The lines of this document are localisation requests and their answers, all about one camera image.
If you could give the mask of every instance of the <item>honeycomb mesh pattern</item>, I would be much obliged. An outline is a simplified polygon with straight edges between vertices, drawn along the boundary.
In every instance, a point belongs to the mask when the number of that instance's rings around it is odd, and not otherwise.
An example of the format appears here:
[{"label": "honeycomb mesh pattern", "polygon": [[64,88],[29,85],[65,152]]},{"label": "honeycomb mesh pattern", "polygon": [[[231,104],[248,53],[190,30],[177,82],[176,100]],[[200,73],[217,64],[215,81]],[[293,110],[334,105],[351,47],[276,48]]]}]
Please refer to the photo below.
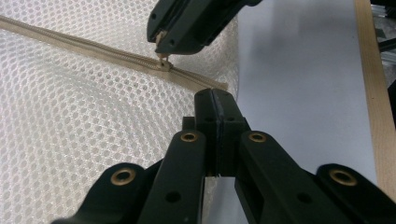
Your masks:
[{"label": "honeycomb mesh pattern", "polygon": [[[0,14],[154,57],[146,24],[156,1],[3,0]],[[180,68],[236,93],[236,23]],[[0,30],[0,223],[72,216],[108,167],[161,159],[193,94],[176,84]],[[214,181],[206,183],[206,193]],[[211,200],[205,197],[206,203]]]}]

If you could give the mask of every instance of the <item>metal object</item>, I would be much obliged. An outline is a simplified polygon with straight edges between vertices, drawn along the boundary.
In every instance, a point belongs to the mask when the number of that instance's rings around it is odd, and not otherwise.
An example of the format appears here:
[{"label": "metal object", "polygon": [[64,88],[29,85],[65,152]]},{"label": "metal object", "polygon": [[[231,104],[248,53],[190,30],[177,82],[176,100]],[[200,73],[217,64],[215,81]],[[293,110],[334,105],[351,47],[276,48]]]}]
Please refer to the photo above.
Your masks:
[{"label": "metal object", "polygon": [[270,134],[250,130],[228,92],[200,91],[195,108],[162,161],[109,168],[74,216],[53,223],[201,223],[208,175],[236,177],[249,223],[396,223],[396,204],[370,181],[337,164],[301,169]]},{"label": "metal object", "polygon": [[148,19],[148,42],[157,42],[155,52],[161,54],[197,53],[212,43],[242,7],[260,1],[161,0]]}]

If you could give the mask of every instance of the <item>mesh bag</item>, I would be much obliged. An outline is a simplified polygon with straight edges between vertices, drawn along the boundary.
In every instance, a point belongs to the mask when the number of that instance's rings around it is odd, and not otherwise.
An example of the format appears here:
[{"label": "mesh bag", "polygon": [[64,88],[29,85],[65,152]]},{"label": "mesh bag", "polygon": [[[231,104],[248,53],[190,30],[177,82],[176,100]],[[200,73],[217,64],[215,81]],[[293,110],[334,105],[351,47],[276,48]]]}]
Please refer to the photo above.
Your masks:
[{"label": "mesh bag", "polygon": [[[0,15],[155,57],[145,37],[155,4],[3,0]],[[202,52],[170,60],[228,83],[235,94],[235,21]],[[182,117],[193,115],[193,91],[5,30],[0,76],[0,223],[72,216],[106,168],[150,166],[163,157]],[[209,182],[206,192],[214,187]]]}]

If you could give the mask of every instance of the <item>zipper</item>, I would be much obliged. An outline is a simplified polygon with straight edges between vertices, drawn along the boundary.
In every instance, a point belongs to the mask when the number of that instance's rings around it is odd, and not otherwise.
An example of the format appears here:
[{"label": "zipper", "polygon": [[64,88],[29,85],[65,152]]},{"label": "zipper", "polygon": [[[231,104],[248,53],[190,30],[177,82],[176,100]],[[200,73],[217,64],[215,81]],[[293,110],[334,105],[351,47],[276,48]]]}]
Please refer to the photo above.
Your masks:
[{"label": "zipper", "polygon": [[32,37],[36,40],[43,41],[63,49],[68,49],[94,58],[102,59],[110,63],[123,65],[149,75],[154,75],[156,77],[175,82],[176,84],[192,91],[200,91],[207,88],[222,89],[226,91],[228,88],[227,83],[217,82],[209,77],[176,68],[168,61],[155,60],[150,57],[111,48],[91,40],[29,25],[1,15],[0,28],[19,35]]}]

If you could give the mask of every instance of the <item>wooden strip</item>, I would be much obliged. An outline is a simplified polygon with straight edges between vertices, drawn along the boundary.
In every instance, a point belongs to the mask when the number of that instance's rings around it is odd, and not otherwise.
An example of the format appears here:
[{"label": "wooden strip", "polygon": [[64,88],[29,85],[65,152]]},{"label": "wooden strip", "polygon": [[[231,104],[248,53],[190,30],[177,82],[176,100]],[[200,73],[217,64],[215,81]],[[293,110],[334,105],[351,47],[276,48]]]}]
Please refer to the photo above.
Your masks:
[{"label": "wooden strip", "polygon": [[396,131],[369,0],[355,0],[378,186],[396,202]]}]

